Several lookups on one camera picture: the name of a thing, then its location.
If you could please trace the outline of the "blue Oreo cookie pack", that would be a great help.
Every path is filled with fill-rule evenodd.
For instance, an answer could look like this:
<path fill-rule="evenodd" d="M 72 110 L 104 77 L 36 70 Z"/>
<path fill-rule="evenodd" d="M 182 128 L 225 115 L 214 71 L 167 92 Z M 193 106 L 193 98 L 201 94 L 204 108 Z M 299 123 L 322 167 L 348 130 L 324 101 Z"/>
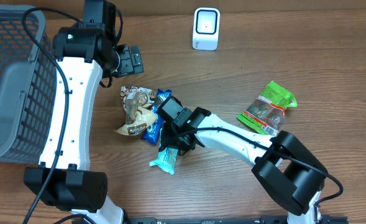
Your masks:
<path fill-rule="evenodd" d="M 151 108 L 151 112 L 156 116 L 156 120 L 147 128 L 145 134 L 142 136 L 143 140 L 148 141 L 150 144 L 156 145 L 160 137 L 160 130 L 163 126 L 163 119 L 157 114 L 157 110 L 160 105 L 172 95 L 171 90 L 158 89 L 155 98 L 155 103 Z"/>

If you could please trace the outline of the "teal wet wipes pack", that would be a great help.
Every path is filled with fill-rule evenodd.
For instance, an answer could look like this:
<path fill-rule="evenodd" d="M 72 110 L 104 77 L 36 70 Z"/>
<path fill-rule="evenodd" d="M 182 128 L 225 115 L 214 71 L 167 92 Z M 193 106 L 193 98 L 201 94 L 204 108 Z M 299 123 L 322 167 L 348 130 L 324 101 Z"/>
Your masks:
<path fill-rule="evenodd" d="M 155 160 L 149 162 L 149 166 L 158 166 L 164 172 L 174 175 L 177 155 L 177 148 L 166 147 L 162 152 L 158 153 L 158 157 Z"/>

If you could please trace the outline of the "brown white pastry wrapper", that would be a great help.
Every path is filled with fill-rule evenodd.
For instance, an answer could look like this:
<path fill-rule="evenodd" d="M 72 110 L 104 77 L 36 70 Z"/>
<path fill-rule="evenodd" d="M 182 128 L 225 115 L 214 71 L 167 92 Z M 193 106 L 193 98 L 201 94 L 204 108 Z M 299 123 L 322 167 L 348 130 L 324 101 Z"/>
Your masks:
<path fill-rule="evenodd" d="M 144 87 L 122 86 L 120 94 L 126 120 L 125 124 L 115 132 L 124 136 L 137 136 L 157 118 L 150 110 L 155 103 L 157 93 Z"/>

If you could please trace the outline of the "green snack bag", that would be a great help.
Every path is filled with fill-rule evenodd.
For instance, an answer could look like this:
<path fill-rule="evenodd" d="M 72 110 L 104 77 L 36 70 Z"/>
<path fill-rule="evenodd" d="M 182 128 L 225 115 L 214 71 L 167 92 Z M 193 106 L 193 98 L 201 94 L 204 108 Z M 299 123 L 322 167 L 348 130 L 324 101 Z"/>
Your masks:
<path fill-rule="evenodd" d="M 237 115 L 237 119 L 259 134 L 275 137 L 285 119 L 285 110 L 295 107 L 297 100 L 294 94 L 271 81 L 254 102 Z"/>

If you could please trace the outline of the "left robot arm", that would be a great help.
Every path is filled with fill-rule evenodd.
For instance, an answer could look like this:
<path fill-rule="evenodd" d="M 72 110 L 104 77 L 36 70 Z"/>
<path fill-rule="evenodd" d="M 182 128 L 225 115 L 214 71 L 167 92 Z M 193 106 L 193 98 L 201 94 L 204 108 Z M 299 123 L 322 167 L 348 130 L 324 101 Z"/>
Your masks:
<path fill-rule="evenodd" d="M 43 202 L 83 223 L 127 223 L 126 212 L 108 197 L 108 179 L 93 172 L 89 132 L 96 92 L 103 78 L 142 73 L 139 48 L 121 45 L 123 20 L 111 2 L 86 1 L 83 17 L 54 37 L 51 63 L 57 87 L 50 129 L 37 167 L 25 185 Z"/>

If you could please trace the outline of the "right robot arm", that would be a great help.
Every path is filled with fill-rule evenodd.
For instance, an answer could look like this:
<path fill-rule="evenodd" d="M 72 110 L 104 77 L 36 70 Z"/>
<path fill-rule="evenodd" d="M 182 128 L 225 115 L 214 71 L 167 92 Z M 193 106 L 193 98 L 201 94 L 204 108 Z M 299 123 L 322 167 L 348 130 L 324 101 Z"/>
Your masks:
<path fill-rule="evenodd" d="M 320 223 L 316 202 L 324 187 L 326 168 L 293 134 L 253 133 L 197 107 L 183 107 L 174 97 L 160 104 L 164 120 L 161 146 L 175 147 L 179 155 L 196 146 L 222 150 L 251 166 L 264 190 L 288 212 L 288 223 Z"/>

